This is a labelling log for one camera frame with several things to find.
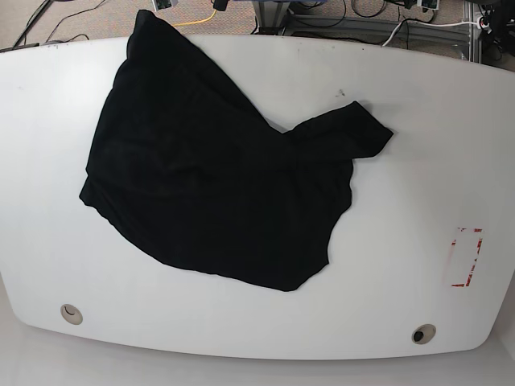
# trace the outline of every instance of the white cable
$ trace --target white cable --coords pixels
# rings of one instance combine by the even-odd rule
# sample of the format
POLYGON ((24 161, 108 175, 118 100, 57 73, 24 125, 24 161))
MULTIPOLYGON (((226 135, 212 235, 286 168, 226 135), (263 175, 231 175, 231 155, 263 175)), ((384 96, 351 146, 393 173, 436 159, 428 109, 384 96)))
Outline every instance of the white cable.
MULTIPOLYGON (((392 31, 392 35, 389 36, 388 40, 385 41, 385 43, 382 45, 383 47, 386 47, 393 39, 393 37, 397 34, 397 31, 402 26, 403 22, 400 22, 392 31)), ((424 22, 418 22, 416 20, 409 20, 406 23, 417 23, 422 24, 423 26, 431 26, 431 27, 456 27, 456 26, 463 26, 465 24, 472 24, 474 26, 480 27, 478 22, 459 22, 459 23, 452 23, 452 24, 430 24, 430 23, 424 23, 424 22)))

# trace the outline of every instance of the yellow cable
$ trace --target yellow cable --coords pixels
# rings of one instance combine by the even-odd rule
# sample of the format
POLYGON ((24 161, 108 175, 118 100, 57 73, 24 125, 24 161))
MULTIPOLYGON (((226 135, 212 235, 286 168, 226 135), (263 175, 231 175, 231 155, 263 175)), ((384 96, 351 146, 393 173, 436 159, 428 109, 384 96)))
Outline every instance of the yellow cable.
POLYGON ((208 18, 205 18, 203 20, 197 20, 195 22, 187 22, 187 23, 179 23, 179 24, 172 24, 171 26, 172 27, 181 27, 181 26, 192 26, 193 24, 201 24, 201 23, 205 23, 205 22, 208 22, 209 20, 211 20, 216 14, 216 10, 214 10, 211 14, 211 16, 209 16, 208 18))

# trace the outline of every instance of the black cloth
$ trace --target black cloth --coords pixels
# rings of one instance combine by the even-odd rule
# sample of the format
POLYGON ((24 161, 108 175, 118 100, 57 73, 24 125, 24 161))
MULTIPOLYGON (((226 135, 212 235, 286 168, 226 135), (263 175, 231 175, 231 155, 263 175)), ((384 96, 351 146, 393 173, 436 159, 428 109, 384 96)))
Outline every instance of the black cloth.
POLYGON ((199 48, 140 10, 80 198, 166 265, 292 291, 328 263, 352 159, 391 136, 357 102, 279 133, 199 48))

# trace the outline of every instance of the table top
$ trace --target table top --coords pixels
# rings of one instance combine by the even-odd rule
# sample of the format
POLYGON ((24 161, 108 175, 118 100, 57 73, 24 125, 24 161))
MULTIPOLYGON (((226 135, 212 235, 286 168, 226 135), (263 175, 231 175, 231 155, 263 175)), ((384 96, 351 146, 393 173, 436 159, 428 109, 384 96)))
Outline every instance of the table top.
POLYGON ((190 39, 279 130, 359 101, 396 133, 378 157, 356 161, 330 265, 281 293, 173 269, 128 243, 78 198, 126 39, 37 47, 0 55, 0 272, 17 317, 111 343, 246 358, 481 345, 515 270, 515 75, 321 39, 190 39), (63 304, 82 324, 64 321, 63 304), (424 324, 436 336, 414 344, 424 324))

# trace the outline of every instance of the black garment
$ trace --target black garment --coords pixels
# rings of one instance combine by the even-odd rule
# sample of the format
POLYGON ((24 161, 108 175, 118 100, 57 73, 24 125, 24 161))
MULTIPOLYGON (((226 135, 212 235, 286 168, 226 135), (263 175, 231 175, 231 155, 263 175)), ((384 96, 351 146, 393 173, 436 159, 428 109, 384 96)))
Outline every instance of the black garment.
POLYGON ((352 158, 391 135, 357 102, 281 134, 199 48, 140 10, 80 198, 166 265, 292 291, 328 263, 352 158))

